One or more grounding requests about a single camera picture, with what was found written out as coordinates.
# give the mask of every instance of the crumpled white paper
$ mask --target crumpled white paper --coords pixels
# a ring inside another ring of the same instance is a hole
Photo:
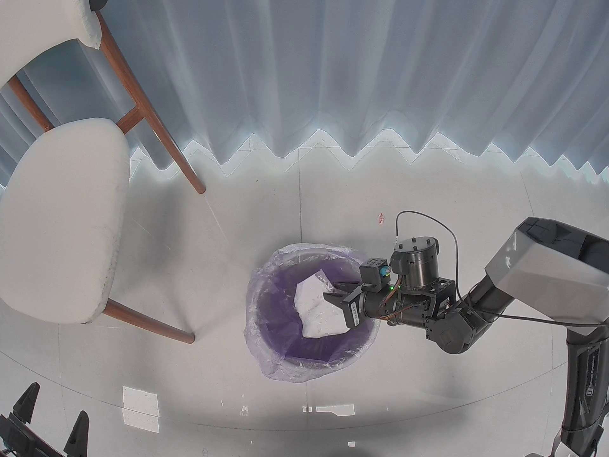
[[[349,331],[342,310],[324,300],[334,288],[323,270],[296,285],[294,306],[303,323],[303,337],[312,339]]]

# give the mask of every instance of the wooden chair frame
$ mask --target wooden chair frame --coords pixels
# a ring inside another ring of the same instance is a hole
[[[178,164],[184,175],[191,182],[194,189],[197,190],[198,193],[204,193],[205,187],[203,186],[203,183],[193,171],[191,165],[182,154],[182,151],[175,144],[161,118],[156,114],[156,110],[129,68],[127,61],[110,33],[110,29],[108,29],[106,22],[103,20],[100,10],[101,7],[105,5],[106,1],[107,0],[89,0],[91,10],[95,11],[97,18],[99,19],[99,24],[102,27],[101,50],[121,81],[123,87],[125,87],[125,90],[135,103],[135,106],[120,118],[116,125],[126,134],[142,119],[146,119],[159,141],[165,146],[176,164]],[[53,124],[36,104],[17,76],[13,76],[9,80],[9,86],[19,101],[25,106],[26,110],[32,115],[34,120],[42,127],[43,131],[49,132],[49,130],[54,128]],[[180,342],[185,342],[187,344],[192,344],[194,342],[194,335],[192,333],[166,325],[138,311],[127,308],[117,301],[109,299],[103,313],[112,318]]]

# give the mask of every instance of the purple trash bag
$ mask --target purple trash bag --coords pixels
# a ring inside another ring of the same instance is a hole
[[[320,269],[332,283],[360,282],[359,265],[367,260],[352,248],[292,244],[252,273],[244,336],[266,377],[304,383],[346,368],[368,350],[379,320],[364,317],[355,330],[309,339],[294,306],[296,285]]]

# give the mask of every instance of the curtain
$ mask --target curtain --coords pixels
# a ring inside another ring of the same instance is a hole
[[[609,164],[609,0],[108,0],[103,14],[179,146],[220,163],[257,134],[278,156],[317,129],[357,154],[383,129],[479,155],[529,147]],[[103,55],[67,42],[19,72],[54,124],[132,103]],[[0,93],[0,183],[41,130]],[[147,124],[127,135],[163,169]]]

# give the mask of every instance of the black cable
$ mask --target black cable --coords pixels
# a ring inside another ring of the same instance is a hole
[[[599,323],[599,324],[576,324],[576,323],[567,323],[567,322],[556,322],[554,320],[544,320],[541,318],[531,318],[528,316],[514,316],[514,315],[504,315],[502,313],[493,313],[492,311],[486,311],[484,309],[480,309],[480,308],[474,308],[471,304],[471,299],[470,298],[466,298],[467,301],[463,300],[463,298],[461,297],[461,292],[459,291],[459,243],[457,242],[457,237],[454,234],[454,232],[448,228],[445,224],[443,224],[442,222],[440,222],[439,220],[433,218],[432,216],[427,215],[426,213],[421,213],[420,211],[415,211],[412,209],[405,209],[403,211],[400,211],[399,214],[396,215],[395,217],[395,237],[396,240],[399,237],[398,234],[398,218],[400,218],[400,215],[402,215],[403,213],[414,213],[416,215],[421,215],[425,218],[429,218],[430,220],[433,220],[434,222],[436,222],[437,224],[440,224],[442,227],[444,227],[446,230],[448,230],[448,232],[451,233],[451,235],[453,236],[453,239],[455,241],[455,291],[457,292],[457,296],[459,298],[459,301],[461,301],[463,304],[468,305],[468,307],[472,310],[474,310],[476,313],[486,313],[487,315],[492,315],[495,316],[497,318],[509,318],[510,320],[525,320],[525,321],[529,321],[529,322],[537,322],[540,324],[548,324],[548,325],[561,325],[562,327],[609,327],[609,324],[607,323]],[[469,290],[468,295],[474,290],[474,288],[480,284],[479,282],[476,283],[474,286],[472,286],[472,288]]]

